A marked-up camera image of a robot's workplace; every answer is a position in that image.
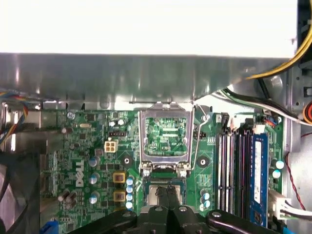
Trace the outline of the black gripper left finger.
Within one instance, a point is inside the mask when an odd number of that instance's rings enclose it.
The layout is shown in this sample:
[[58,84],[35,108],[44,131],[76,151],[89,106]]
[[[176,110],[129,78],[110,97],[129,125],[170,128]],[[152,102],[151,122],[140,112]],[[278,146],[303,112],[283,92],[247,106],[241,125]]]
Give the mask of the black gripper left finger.
[[77,228],[72,234],[165,234],[168,218],[168,188],[158,187],[157,205],[145,206],[140,214],[119,210]]

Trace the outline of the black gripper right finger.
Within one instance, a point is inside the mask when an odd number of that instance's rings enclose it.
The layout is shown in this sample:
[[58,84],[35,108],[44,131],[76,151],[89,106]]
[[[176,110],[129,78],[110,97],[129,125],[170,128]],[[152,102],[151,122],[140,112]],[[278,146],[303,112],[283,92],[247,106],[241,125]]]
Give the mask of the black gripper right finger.
[[181,205],[174,186],[168,187],[169,222],[177,234],[274,234],[275,231],[258,226],[234,214],[212,210],[205,216],[196,213],[190,206]]

